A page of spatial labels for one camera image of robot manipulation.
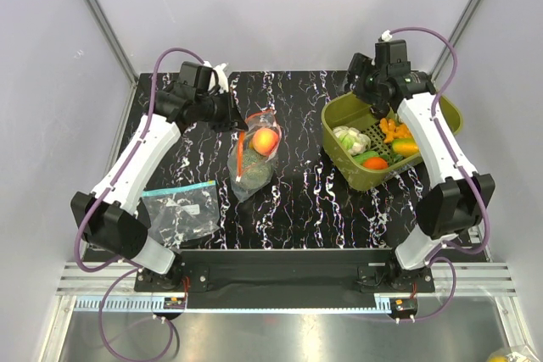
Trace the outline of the peach fruit toy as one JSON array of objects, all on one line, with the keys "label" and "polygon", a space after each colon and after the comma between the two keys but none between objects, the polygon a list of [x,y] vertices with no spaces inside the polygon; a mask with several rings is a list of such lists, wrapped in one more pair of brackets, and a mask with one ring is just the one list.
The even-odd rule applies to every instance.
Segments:
[{"label": "peach fruit toy", "polygon": [[279,135],[270,128],[260,128],[252,137],[253,149],[263,156],[269,156],[279,142]]}]

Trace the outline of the red zip clear bag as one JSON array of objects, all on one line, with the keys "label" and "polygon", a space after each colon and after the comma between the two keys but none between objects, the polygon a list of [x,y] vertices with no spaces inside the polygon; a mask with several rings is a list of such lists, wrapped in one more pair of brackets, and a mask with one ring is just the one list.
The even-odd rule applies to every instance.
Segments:
[{"label": "red zip clear bag", "polygon": [[283,138],[274,109],[252,114],[245,122],[248,130],[240,133],[227,161],[231,189],[240,203],[272,180]]}]

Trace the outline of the olive green plastic basket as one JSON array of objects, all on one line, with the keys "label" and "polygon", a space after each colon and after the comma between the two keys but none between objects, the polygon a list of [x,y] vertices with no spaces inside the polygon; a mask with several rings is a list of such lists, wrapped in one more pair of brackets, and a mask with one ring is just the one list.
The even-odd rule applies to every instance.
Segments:
[{"label": "olive green plastic basket", "polygon": [[398,112],[389,112],[390,118],[397,116],[406,123],[422,151],[392,164],[386,170],[369,170],[357,164],[333,135],[333,128],[337,126],[354,127],[370,137],[374,151],[385,154],[389,159],[394,156],[391,147],[383,142],[384,134],[379,129],[378,120],[370,113],[370,107],[351,93],[335,98],[323,108],[322,147],[349,186],[360,192],[377,187],[421,162],[426,165],[433,186],[448,177],[459,180],[462,174],[456,163],[463,166],[467,173],[474,171],[474,166],[455,139],[455,134],[462,127],[462,117],[446,97],[440,99],[435,111],[431,110],[433,101],[434,95],[422,93],[403,101]]}]

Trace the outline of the green netted melon toy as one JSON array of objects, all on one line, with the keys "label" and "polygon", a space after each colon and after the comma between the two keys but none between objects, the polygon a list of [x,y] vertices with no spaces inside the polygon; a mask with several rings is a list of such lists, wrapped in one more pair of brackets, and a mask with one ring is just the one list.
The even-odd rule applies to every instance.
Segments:
[{"label": "green netted melon toy", "polygon": [[264,187],[272,178],[273,163],[254,149],[247,149],[241,159],[241,175],[236,177],[236,187],[255,192]]}]

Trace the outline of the yellow orange mango toy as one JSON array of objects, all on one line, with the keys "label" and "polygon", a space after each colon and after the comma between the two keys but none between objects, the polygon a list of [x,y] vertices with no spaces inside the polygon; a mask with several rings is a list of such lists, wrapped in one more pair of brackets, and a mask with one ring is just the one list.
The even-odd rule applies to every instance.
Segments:
[{"label": "yellow orange mango toy", "polygon": [[395,154],[406,158],[419,153],[419,147],[413,138],[398,138],[391,143],[391,149]]}]

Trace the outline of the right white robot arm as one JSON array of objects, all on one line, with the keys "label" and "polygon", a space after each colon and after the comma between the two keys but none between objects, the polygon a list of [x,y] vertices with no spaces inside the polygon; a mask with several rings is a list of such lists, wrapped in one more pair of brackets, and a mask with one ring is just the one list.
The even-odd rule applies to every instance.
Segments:
[{"label": "right white robot arm", "polygon": [[490,238],[487,207],[495,181],[479,173],[463,153],[442,114],[439,90],[429,74],[411,68],[405,41],[383,34],[373,58],[356,53],[346,85],[378,112],[390,108],[398,115],[428,172],[429,191],[416,207],[417,226],[384,272],[390,288],[404,291],[416,280],[415,270],[429,265],[441,249],[456,247],[459,234],[482,225],[484,239]]}]

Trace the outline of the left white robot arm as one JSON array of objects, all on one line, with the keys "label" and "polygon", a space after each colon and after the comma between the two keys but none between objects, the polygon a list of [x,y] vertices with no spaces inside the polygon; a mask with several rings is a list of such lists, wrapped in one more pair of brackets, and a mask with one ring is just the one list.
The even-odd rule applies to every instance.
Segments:
[{"label": "left white robot arm", "polygon": [[166,291],[182,284],[175,253],[152,238],[135,213],[151,175],[190,125],[203,122],[217,133],[248,129],[229,90],[226,68],[185,62],[169,86],[152,89],[149,112],[109,173],[91,192],[77,192],[71,200],[77,258],[81,242],[88,242],[153,271]]}]

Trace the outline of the blue zip clear bag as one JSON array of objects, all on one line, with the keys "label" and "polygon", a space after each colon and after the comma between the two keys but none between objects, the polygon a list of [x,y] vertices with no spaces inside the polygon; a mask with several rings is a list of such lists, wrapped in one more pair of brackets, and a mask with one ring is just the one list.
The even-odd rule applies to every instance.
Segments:
[{"label": "blue zip clear bag", "polygon": [[142,201],[150,220],[149,235],[172,251],[196,248],[219,229],[214,181],[145,191]]}]

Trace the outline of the orange ginger root toy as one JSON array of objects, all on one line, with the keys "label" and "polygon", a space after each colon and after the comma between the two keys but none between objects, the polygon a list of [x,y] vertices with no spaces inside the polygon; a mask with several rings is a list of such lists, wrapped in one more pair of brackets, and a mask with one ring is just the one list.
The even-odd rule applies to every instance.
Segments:
[{"label": "orange ginger root toy", "polygon": [[382,118],[379,121],[379,129],[384,134],[383,142],[385,144],[390,144],[395,139],[412,138],[408,127],[403,123],[397,124],[393,119]]}]

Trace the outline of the green cucumber toy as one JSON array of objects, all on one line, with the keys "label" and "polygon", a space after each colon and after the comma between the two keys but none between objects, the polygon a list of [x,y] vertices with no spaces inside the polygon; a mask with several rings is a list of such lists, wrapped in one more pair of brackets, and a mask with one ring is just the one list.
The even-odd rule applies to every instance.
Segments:
[{"label": "green cucumber toy", "polygon": [[367,160],[371,159],[371,158],[376,158],[379,156],[379,153],[375,152],[375,151],[372,151],[372,150],[368,150],[364,153],[359,153],[355,156],[352,157],[352,159],[357,163],[357,164],[364,164]]}]

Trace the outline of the small orange tangerine toy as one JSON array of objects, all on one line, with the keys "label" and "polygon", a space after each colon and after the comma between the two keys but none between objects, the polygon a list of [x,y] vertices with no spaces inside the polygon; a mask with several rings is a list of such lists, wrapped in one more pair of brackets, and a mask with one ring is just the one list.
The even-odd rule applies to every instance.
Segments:
[{"label": "small orange tangerine toy", "polygon": [[371,157],[365,160],[362,166],[369,170],[386,170],[389,168],[388,162],[381,157]]}]

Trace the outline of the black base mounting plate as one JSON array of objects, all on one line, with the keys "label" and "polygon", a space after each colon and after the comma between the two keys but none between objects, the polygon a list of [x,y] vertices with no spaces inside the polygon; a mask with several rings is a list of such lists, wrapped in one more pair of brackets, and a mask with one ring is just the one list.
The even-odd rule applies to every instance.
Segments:
[{"label": "black base mounting plate", "polygon": [[360,312],[376,294],[435,290],[430,270],[396,279],[389,249],[190,249],[173,271],[137,274],[135,290],[187,294],[188,309],[231,312]]}]

